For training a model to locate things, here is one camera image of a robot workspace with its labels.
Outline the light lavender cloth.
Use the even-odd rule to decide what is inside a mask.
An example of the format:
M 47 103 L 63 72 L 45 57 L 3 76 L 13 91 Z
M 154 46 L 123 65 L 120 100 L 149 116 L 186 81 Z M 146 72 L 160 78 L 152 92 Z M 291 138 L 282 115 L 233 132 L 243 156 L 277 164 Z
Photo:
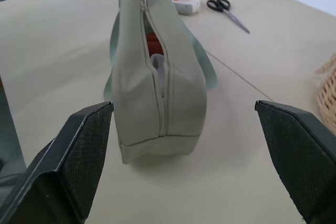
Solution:
M 164 92 L 166 85 L 166 70 L 165 70 L 165 61 L 164 56 L 162 54 L 153 54 L 151 57 L 151 64 L 157 70 L 159 76 L 159 85 Z

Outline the white glue gun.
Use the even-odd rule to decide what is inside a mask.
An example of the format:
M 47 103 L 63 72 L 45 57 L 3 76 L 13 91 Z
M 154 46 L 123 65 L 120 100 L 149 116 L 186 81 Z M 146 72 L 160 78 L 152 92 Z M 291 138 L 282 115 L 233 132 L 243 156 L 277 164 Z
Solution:
M 200 0 L 190 0 L 187 2 L 180 0 L 172 0 L 178 14 L 180 15 L 193 15 L 199 12 L 200 10 Z

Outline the woven wicker basket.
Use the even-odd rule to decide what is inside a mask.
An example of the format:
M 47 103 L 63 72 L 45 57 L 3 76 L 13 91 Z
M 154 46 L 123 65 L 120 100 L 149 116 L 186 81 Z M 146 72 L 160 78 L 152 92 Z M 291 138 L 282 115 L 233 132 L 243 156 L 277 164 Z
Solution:
M 323 76 L 317 94 L 318 111 L 325 126 L 336 136 L 336 53 L 316 74 Z

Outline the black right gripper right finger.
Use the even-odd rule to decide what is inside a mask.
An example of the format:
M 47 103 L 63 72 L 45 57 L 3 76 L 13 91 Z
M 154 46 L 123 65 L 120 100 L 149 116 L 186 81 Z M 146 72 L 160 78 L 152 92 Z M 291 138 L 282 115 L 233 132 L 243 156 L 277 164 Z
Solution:
M 336 136 L 312 113 L 255 103 L 276 172 L 306 224 L 336 224 Z

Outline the black handled scissors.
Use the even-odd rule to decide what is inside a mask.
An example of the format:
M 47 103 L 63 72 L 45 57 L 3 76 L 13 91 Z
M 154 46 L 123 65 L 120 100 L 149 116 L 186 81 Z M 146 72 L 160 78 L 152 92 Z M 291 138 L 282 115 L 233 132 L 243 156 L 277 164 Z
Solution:
M 231 13 L 231 3 L 228 0 L 208 0 L 206 5 L 211 10 L 226 14 L 239 28 L 241 28 L 247 34 L 250 34 L 248 28 Z

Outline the dark red cloth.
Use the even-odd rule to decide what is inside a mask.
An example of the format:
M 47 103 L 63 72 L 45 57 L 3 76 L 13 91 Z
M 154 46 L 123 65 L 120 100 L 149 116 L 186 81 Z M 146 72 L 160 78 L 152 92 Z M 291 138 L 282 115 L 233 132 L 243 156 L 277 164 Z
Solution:
M 164 55 L 162 46 L 155 33 L 148 33 L 146 35 L 146 41 L 150 56 L 152 56 L 153 54 Z

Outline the grey-green zipper pouch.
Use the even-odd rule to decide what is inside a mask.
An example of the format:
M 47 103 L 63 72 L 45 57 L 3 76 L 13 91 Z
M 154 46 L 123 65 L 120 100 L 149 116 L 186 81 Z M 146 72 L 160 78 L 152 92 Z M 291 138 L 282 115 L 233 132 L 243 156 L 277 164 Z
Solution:
M 164 92 L 151 64 L 148 33 L 155 33 L 164 52 Z M 119 0 L 110 62 L 103 97 L 114 105 L 123 163 L 147 154 L 190 154 L 206 119 L 207 90 L 217 85 L 217 76 L 172 0 Z

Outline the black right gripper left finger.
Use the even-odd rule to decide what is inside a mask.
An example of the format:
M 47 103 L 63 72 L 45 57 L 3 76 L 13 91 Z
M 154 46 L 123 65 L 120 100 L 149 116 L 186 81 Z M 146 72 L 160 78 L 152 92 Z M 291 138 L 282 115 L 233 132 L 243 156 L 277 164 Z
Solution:
M 0 224 L 85 224 L 113 110 L 103 102 L 74 113 L 25 172 L 0 177 Z

